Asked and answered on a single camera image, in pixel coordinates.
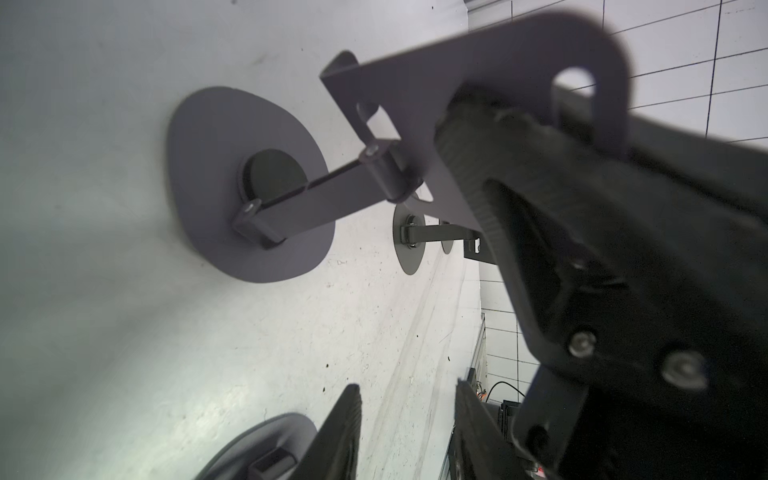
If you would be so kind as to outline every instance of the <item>round mounting plate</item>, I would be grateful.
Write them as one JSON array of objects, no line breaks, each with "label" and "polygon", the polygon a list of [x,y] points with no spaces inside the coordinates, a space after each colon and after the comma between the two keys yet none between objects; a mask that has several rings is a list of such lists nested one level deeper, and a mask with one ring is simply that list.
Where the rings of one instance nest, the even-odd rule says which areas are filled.
[{"label": "round mounting plate", "polygon": [[249,465],[277,448],[301,462],[316,434],[317,428],[312,420],[300,413],[287,413],[269,419],[229,442],[208,462],[196,480],[249,478]]},{"label": "round mounting plate", "polygon": [[243,206],[243,162],[268,149],[294,158],[310,181],[328,174],[312,135],[281,107],[245,91],[212,87],[187,97],[168,128],[170,189],[192,245],[216,268],[239,280],[268,283],[309,272],[331,247],[334,223],[265,250],[231,226]]},{"label": "round mounting plate", "polygon": [[397,254],[397,260],[400,262],[402,271],[408,275],[413,275],[422,263],[426,243],[417,243],[414,247],[399,243],[400,227],[407,225],[409,220],[420,227],[425,225],[424,215],[414,214],[405,204],[397,204],[392,219],[392,242],[395,244],[395,254]]}]

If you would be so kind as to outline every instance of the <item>tiled wall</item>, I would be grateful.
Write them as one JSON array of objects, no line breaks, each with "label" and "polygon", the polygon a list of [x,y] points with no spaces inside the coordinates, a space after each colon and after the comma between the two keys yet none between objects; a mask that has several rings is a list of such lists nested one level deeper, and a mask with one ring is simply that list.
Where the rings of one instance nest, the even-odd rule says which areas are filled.
[{"label": "tiled wall", "polygon": [[[504,381],[525,394],[538,368],[538,360],[525,345],[515,309],[496,265],[480,263],[480,303],[485,315],[485,355],[488,362],[488,385],[483,387],[490,389],[496,382]],[[518,393],[504,384],[493,389],[491,399],[499,402],[521,401]]]},{"label": "tiled wall", "polygon": [[[767,0],[474,0],[467,5],[470,29],[535,12],[586,15],[626,48],[633,114],[768,149]],[[587,94],[594,88],[590,75],[578,70],[562,73],[556,82]]]}]

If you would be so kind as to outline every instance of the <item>black cable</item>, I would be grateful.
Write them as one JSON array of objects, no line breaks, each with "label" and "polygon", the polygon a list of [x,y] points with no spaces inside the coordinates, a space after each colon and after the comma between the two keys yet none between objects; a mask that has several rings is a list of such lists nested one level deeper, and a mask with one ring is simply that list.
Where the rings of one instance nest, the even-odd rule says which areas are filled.
[{"label": "black cable", "polygon": [[[496,387],[496,386],[497,386],[499,383],[503,383],[503,384],[505,384],[505,385],[509,385],[509,386],[512,386],[512,385],[510,385],[509,383],[507,383],[507,382],[504,382],[504,381],[501,381],[501,382],[496,382],[496,383],[494,383],[494,384],[493,384],[493,386],[491,387],[491,389],[490,389],[490,390],[488,390],[488,396],[487,396],[487,397],[485,397],[485,403],[488,403],[488,399],[490,399],[490,398],[491,398],[491,392],[493,392],[493,389],[494,389],[494,387]],[[525,398],[525,395],[523,395],[523,392],[521,392],[520,390],[518,390],[518,389],[517,389],[517,387],[514,387],[514,386],[512,386],[512,388],[513,388],[513,389],[515,389],[515,391],[516,391],[517,393],[519,393],[520,395],[522,395],[522,397],[523,397],[523,398]]]}]

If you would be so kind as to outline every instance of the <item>black metal stand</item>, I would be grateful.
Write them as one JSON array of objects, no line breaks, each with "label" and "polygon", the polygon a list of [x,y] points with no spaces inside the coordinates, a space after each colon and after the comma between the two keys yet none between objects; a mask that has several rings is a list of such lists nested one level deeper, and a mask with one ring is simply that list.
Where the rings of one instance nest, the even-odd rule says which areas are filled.
[{"label": "black metal stand", "polygon": [[413,275],[419,269],[427,242],[441,242],[442,251],[447,255],[451,253],[456,240],[464,243],[464,258],[496,263],[479,232],[443,220],[440,220],[439,225],[425,225],[424,216],[414,214],[405,204],[395,208],[392,241],[400,266],[408,275]]}]

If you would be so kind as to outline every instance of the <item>hex bolt head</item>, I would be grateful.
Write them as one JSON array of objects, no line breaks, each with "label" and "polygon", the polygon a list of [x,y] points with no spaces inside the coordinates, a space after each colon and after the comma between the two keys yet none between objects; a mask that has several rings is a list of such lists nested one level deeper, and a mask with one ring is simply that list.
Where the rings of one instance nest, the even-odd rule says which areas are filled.
[{"label": "hex bolt head", "polygon": [[678,389],[700,392],[709,386],[704,357],[693,350],[677,350],[664,359],[661,376]]},{"label": "hex bolt head", "polygon": [[376,153],[377,151],[379,151],[379,145],[377,145],[377,144],[371,144],[371,145],[369,145],[369,146],[366,148],[366,156],[367,156],[367,157],[370,157],[371,155],[373,155],[373,154],[374,154],[374,153]]},{"label": "hex bolt head", "polygon": [[594,333],[582,330],[574,333],[568,344],[568,352],[578,359],[585,359],[594,353],[594,345],[598,339]]}]

